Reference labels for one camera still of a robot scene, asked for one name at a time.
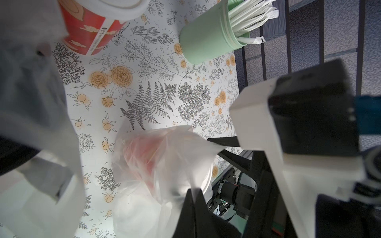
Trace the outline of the red cup white lid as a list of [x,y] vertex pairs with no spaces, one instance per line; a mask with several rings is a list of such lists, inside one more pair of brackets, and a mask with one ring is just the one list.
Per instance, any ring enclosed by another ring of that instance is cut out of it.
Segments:
[[132,174],[153,197],[169,200],[191,187],[206,191],[212,177],[211,146],[197,134],[138,136],[124,149]]
[[68,36],[63,43],[74,52],[92,56],[131,20],[148,8],[148,0],[59,0]]

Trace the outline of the clear plastic carrier bag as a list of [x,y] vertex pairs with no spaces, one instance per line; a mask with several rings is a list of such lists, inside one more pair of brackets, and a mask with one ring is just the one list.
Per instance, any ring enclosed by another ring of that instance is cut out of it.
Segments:
[[85,205],[51,47],[66,34],[57,1],[1,1],[1,137],[40,150],[1,176],[1,223],[20,238],[72,238]]

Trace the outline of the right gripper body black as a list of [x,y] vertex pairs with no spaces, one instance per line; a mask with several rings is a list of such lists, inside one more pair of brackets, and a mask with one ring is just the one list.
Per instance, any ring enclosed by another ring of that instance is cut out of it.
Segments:
[[242,238],[284,238],[286,207],[266,154],[254,150],[248,159],[224,149],[218,156],[231,167],[212,183],[208,210],[222,217],[232,209],[234,214],[224,222],[244,219]]

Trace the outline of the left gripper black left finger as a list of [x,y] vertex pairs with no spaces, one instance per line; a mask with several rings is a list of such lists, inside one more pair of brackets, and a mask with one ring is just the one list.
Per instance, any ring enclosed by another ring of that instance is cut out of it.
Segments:
[[1,137],[0,175],[4,175],[35,157],[40,150]]

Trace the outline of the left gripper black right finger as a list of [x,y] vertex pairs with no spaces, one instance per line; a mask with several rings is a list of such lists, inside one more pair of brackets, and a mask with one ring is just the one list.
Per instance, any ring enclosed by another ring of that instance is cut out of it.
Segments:
[[179,216],[174,238],[240,238],[241,233],[229,222],[207,209],[199,188],[190,188]]

